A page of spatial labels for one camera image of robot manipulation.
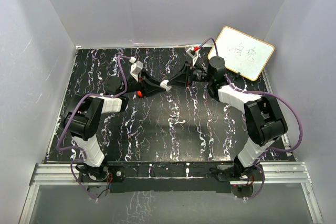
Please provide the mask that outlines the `white round disc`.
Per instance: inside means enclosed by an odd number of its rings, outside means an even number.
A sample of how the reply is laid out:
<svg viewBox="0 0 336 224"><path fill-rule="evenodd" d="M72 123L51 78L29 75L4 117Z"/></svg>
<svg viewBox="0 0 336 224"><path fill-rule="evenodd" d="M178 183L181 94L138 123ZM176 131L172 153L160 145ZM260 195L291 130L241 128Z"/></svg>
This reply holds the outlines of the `white round disc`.
<svg viewBox="0 0 336 224"><path fill-rule="evenodd" d="M161 83L160 83L160 87L165 89L165 91L170 91L171 90L171 86L168 85L168 80L163 80Z"/></svg>

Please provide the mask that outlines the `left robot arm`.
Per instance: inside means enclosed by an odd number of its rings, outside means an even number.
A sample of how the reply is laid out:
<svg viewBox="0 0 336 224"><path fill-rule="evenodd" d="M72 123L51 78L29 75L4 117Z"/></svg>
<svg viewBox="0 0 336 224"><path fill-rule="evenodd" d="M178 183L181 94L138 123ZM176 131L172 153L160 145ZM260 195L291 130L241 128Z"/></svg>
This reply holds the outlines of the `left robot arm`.
<svg viewBox="0 0 336 224"><path fill-rule="evenodd" d="M138 81L133 77L129 77L126 82L111 80L110 88L104 95L85 98L83 94L75 94L66 109L63 124L84 154L83 161L79 162L76 169L98 182L108 177L107 161L97 140L98 126L103 114L124 112L129 102L129 98L124 95L116 98L114 95L135 92L140 97L150 97L169 91L171 86L168 83L168 80L159 82L142 72Z"/></svg>

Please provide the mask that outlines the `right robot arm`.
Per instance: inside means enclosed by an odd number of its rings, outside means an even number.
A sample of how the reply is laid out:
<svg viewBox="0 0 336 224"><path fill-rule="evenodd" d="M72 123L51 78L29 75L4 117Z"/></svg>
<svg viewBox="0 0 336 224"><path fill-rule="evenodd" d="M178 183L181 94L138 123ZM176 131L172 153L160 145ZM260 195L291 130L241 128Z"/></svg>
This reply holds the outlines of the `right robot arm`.
<svg viewBox="0 0 336 224"><path fill-rule="evenodd" d="M238 109L245 116L248 139L243 149L231 167L212 168L211 172L225 179L247 180L258 169L261 156L288 130L277 99L269 94L251 94L235 88L228 79L225 61L219 56L209 60L207 69L186 62L166 85L187 88L195 81L206 82L212 99Z"/></svg>

